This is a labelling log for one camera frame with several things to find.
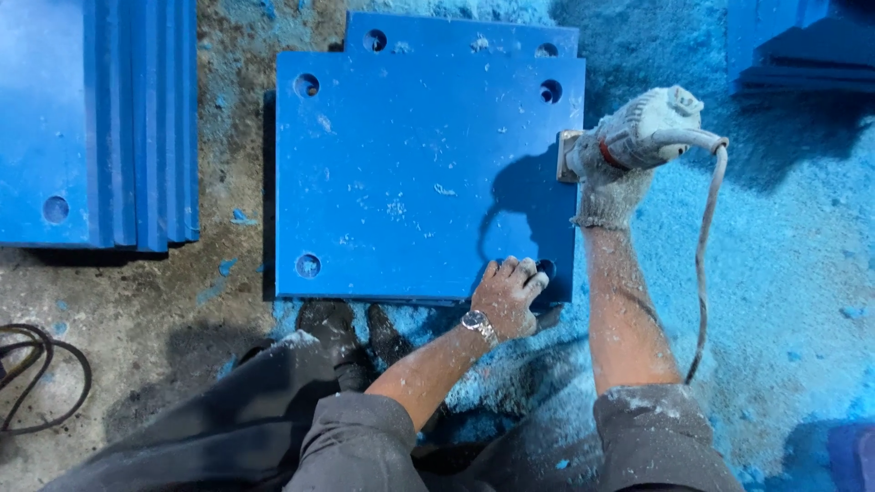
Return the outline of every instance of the forearm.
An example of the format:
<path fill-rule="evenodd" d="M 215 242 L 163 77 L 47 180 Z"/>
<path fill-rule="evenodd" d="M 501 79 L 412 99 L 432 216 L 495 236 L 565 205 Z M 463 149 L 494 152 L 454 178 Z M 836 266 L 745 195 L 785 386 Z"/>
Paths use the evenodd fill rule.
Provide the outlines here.
<path fill-rule="evenodd" d="M 628 230 L 583 228 L 590 282 L 590 350 L 596 391 L 680 383 Z"/>
<path fill-rule="evenodd" d="M 389 367 L 365 393 L 401 404 L 419 432 L 452 386 L 488 350 L 480 333 L 456 326 Z"/>

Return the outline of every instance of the hand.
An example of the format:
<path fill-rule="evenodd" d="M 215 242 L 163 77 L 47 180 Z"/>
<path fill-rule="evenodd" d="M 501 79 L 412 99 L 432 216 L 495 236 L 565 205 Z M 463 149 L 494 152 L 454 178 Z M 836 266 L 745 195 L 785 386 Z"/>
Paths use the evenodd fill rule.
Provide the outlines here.
<path fill-rule="evenodd" d="M 608 164 L 593 131 L 585 131 L 571 151 L 584 170 L 580 211 L 571 221 L 582 228 L 629 229 L 629 217 L 647 194 L 654 170 L 623 171 Z"/>
<path fill-rule="evenodd" d="M 539 272 L 535 261 L 507 257 L 499 267 L 489 262 L 483 279 L 474 291 L 471 309 L 482 311 L 498 336 L 498 342 L 529 336 L 537 329 L 535 315 L 529 309 L 550 279 Z"/>

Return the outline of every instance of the watch face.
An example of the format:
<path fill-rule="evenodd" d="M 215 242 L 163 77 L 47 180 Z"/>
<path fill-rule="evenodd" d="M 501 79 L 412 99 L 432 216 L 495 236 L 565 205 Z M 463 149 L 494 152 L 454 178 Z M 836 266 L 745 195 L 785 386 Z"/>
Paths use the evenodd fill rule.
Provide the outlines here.
<path fill-rule="evenodd" d="M 487 317 L 480 311 L 469 311 L 462 317 L 462 324 L 469 328 L 476 328 L 485 323 Z"/>

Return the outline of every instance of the wristwatch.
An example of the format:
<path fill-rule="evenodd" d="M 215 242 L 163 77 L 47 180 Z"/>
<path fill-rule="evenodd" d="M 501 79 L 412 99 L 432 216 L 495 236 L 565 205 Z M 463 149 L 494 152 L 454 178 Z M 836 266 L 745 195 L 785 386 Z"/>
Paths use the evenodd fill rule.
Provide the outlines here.
<path fill-rule="evenodd" d="M 462 326 L 483 335 L 489 347 L 494 348 L 498 345 L 498 336 L 489 323 L 489 318 L 482 311 L 475 309 L 465 313 L 465 316 L 462 316 Z"/>

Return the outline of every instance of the countersunk hole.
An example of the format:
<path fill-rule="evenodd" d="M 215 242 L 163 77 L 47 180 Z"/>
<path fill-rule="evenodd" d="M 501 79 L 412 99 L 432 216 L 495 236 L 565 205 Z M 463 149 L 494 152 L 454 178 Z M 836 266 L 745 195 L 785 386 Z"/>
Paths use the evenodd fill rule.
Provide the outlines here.
<path fill-rule="evenodd" d="M 365 34 L 365 48 L 374 53 L 381 52 L 386 47 L 386 33 L 379 29 L 371 29 Z"/>
<path fill-rule="evenodd" d="M 297 258 L 295 264 L 297 274 L 303 278 L 314 278 L 322 270 L 322 263 L 314 255 L 306 254 Z"/>
<path fill-rule="evenodd" d="M 43 203 L 43 217 L 52 224 L 60 224 L 70 215 L 70 206 L 59 196 L 49 197 Z"/>
<path fill-rule="evenodd" d="M 313 97 L 319 93 L 319 79 L 312 74 L 300 74 L 294 84 L 295 92 L 301 97 Z"/>
<path fill-rule="evenodd" d="M 541 101 L 548 104 L 556 104 L 562 98 L 562 85 L 554 80 L 544 81 L 541 84 Z"/>
<path fill-rule="evenodd" d="M 556 276 L 556 264 L 550 260 L 538 260 L 535 262 L 535 267 L 538 271 L 546 273 L 550 280 Z"/>
<path fill-rule="evenodd" d="M 535 50 L 535 58 L 550 58 L 559 56 L 559 50 L 551 43 L 544 43 Z"/>

